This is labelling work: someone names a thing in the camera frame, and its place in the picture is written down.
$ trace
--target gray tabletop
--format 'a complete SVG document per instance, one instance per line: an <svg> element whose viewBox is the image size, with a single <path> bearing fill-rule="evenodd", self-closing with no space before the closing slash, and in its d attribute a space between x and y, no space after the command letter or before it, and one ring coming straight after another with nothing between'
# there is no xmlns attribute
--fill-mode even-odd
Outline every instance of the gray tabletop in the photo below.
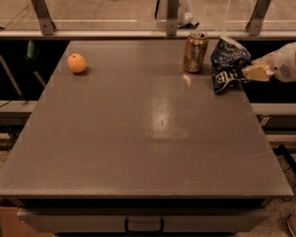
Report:
<svg viewBox="0 0 296 237"><path fill-rule="evenodd" d="M72 41L0 173L0 198L276 198L291 189L244 92L184 40ZM72 74L69 54L88 61Z"/></svg>

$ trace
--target drawer handle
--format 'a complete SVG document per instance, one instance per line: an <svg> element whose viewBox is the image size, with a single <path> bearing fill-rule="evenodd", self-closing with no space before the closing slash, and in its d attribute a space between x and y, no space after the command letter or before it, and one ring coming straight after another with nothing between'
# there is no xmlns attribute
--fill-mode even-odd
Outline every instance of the drawer handle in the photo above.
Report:
<svg viewBox="0 0 296 237"><path fill-rule="evenodd" d="M157 231L133 231L129 230L128 219L125 219L124 228L127 234L151 234L151 233L162 233L164 231L165 222L163 219L160 219L160 229Z"/></svg>

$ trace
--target soda can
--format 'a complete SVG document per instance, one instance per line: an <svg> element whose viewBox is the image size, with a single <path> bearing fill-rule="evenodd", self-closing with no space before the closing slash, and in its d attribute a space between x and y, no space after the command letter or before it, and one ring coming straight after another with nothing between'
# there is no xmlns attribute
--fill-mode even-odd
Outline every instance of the soda can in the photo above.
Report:
<svg viewBox="0 0 296 237"><path fill-rule="evenodd" d="M200 30L190 32L185 45L184 70L186 72L201 72L207 44L207 33Z"/></svg>

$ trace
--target table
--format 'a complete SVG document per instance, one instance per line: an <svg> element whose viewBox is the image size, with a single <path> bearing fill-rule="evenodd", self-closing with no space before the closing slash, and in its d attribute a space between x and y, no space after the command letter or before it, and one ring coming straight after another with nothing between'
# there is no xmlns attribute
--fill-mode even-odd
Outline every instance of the table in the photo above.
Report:
<svg viewBox="0 0 296 237"><path fill-rule="evenodd" d="M0 173L37 231L248 231L292 196L241 88L215 95L183 39L71 41ZM74 52L88 62L74 75Z"/></svg>

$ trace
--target floor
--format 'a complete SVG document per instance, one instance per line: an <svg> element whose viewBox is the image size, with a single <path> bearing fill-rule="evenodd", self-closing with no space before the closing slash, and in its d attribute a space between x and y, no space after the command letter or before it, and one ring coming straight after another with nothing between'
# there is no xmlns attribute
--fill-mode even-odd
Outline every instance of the floor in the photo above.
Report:
<svg viewBox="0 0 296 237"><path fill-rule="evenodd" d="M46 0L46 4L56 27L61 30L156 28L153 19L155 0ZM192 4L194 21L200 22L201 29L230 31L245 28L256 0L192 0ZM0 26L9 30L39 29L30 0L0 0ZM272 0L263 28L296 31L296 0ZM9 152L0 151L0 169L8 155ZM238 237L290 236L286 217L296 214L296 176L288 169L282 156L278 156L278 161L294 188L295 196L272 201L266 207L268 220L251 232L238 233Z"/></svg>

